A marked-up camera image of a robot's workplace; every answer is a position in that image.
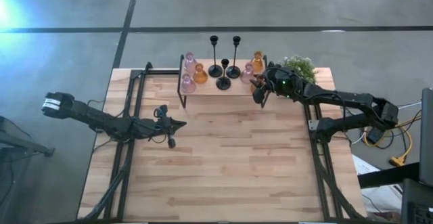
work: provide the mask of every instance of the pink glass bottle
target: pink glass bottle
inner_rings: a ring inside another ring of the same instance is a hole
[[[181,89],[184,93],[193,93],[196,90],[196,83],[192,81],[190,75],[182,76]]]
[[[194,58],[194,54],[190,51],[188,51],[185,55],[185,69],[186,71],[188,71],[189,73],[195,72],[196,71],[196,65],[197,65],[197,61]]]
[[[251,63],[245,65],[245,70],[241,73],[241,81],[245,84],[250,84],[250,79],[254,79],[254,71]]]

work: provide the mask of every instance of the gray concrete floor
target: gray concrete floor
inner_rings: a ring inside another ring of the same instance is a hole
[[[0,0],[0,28],[122,27],[129,0]],[[137,0],[131,26],[406,26],[433,25],[433,0]],[[231,38],[242,38],[239,58],[263,50],[270,60],[309,57],[332,68],[337,89],[370,92],[395,104],[418,102],[433,83],[433,33],[226,32],[130,33],[121,68],[177,67],[193,51],[210,58],[210,35],[220,37],[219,58],[231,58]],[[75,218],[95,134],[73,120],[41,114],[44,95],[68,92],[79,100],[103,99],[120,33],[0,34],[0,114],[38,142],[55,147],[53,158],[35,156],[20,186],[15,223]],[[411,118],[419,108],[401,112]],[[419,154],[419,123],[410,132]],[[350,136],[356,139],[356,132]],[[400,139],[387,150],[358,143],[352,152],[381,168],[403,153]]]

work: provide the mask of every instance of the small wooden shelf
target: small wooden shelf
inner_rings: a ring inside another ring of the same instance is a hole
[[[196,60],[197,60],[197,62],[203,64],[203,69],[208,74],[208,69],[211,65],[214,64],[214,60],[213,59],[196,59]],[[239,67],[239,69],[241,71],[243,71],[245,69],[245,65],[249,61],[250,60],[247,60],[247,59],[236,59],[235,65],[237,67]],[[193,93],[184,93],[184,92],[182,92],[182,89],[180,88],[182,76],[184,74],[191,75],[191,78],[193,76],[193,73],[186,71],[186,69],[184,67],[184,63],[185,63],[185,59],[182,55],[181,61],[180,61],[180,67],[179,67],[179,71],[181,71],[181,72],[179,73],[179,82],[178,82],[177,91],[178,91],[179,98],[181,99],[183,107],[186,107],[186,97],[187,96],[203,96],[203,95],[242,96],[242,95],[252,95],[251,84],[243,83],[240,79],[240,76],[237,79],[230,79],[231,80],[230,88],[228,88],[227,90],[220,90],[217,88],[217,85],[216,85],[218,78],[212,78],[209,74],[208,74],[208,80],[206,81],[206,83],[201,84],[201,85],[197,84],[197,89]],[[216,63],[221,65],[221,59],[216,59]],[[229,67],[232,65],[233,65],[233,60],[230,60]],[[264,70],[267,67],[267,57],[265,55],[263,56],[263,65],[264,65],[263,66],[263,70]]]

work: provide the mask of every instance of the yellow cable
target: yellow cable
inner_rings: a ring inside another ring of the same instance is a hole
[[[398,125],[396,125],[395,126],[395,128],[397,128],[397,127],[402,127],[402,128],[404,128],[404,126],[406,126],[406,125],[408,125],[409,123],[411,123],[411,122],[413,122],[414,120],[418,120],[418,119],[420,119],[421,118],[421,116],[417,116],[416,118],[413,118],[413,119],[409,119],[409,120],[407,120],[407,121],[405,121],[405,122],[402,122],[401,124],[398,124]],[[366,145],[368,145],[369,147],[375,147],[375,146],[377,146],[382,140],[383,140],[383,138],[385,137],[385,135],[389,132],[389,130],[387,130],[383,135],[382,135],[382,137],[379,139],[379,141],[377,141],[376,143],[373,143],[373,144],[371,144],[371,143],[369,143],[368,141],[367,141],[367,129],[366,128],[364,128],[364,142],[365,142],[365,144]],[[410,137],[410,133],[405,129],[404,131],[403,131],[404,133],[406,133],[406,135],[408,135],[407,137],[409,138],[409,148],[407,149],[407,151],[405,152],[405,155],[404,156],[406,156],[408,153],[409,153],[409,151],[410,151],[410,149],[411,149],[411,147],[412,147],[412,138]]]
[[[411,148],[412,148],[412,137],[411,137],[411,134],[406,130],[406,128],[404,128],[404,126],[401,126],[401,127],[404,129],[404,132],[406,133],[407,138],[409,138],[409,147],[407,148],[406,152],[402,156],[400,156],[400,157],[404,158],[411,151]]]

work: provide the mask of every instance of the orange glass bottle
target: orange glass bottle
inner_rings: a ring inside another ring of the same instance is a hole
[[[196,65],[196,71],[192,78],[197,84],[204,84],[208,80],[208,74],[203,70],[203,64]]]
[[[262,72],[263,70],[263,53],[261,51],[254,52],[254,58],[251,59],[252,70],[254,72]]]

